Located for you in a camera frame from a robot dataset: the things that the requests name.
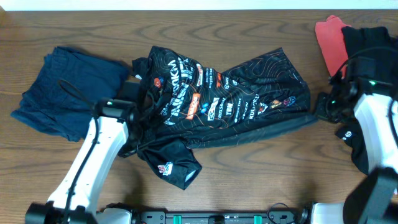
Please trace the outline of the black patterned cycling jersey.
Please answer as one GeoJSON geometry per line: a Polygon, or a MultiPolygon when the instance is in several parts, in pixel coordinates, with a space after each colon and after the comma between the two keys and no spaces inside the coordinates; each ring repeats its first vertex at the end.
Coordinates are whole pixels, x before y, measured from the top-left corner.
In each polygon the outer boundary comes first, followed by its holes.
{"type": "MultiPolygon", "coordinates": [[[[162,180],[186,189],[200,173],[194,149],[274,138],[315,123],[310,90],[282,49],[224,72],[153,47],[132,61],[141,79],[144,137],[137,155],[162,180]]],[[[120,150],[126,154],[126,145],[120,150]]]]}

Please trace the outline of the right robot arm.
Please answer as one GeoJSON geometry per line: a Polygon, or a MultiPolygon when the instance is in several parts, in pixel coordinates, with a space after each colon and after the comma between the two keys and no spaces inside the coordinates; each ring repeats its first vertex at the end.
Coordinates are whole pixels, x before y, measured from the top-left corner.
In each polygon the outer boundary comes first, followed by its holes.
{"type": "Polygon", "coordinates": [[[332,106],[353,107],[361,127],[368,176],[341,203],[314,203],[309,223],[397,223],[397,97],[390,83],[359,78],[341,82],[332,106]]]}

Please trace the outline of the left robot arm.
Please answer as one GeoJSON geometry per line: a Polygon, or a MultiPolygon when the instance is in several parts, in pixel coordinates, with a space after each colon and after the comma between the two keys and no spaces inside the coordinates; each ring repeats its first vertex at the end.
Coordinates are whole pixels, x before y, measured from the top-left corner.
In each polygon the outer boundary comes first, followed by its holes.
{"type": "Polygon", "coordinates": [[[129,128],[139,119],[134,102],[101,100],[71,168],[47,203],[32,203],[26,223],[135,223],[133,209],[117,203],[97,210],[109,170],[129,140],[129,128]]]}

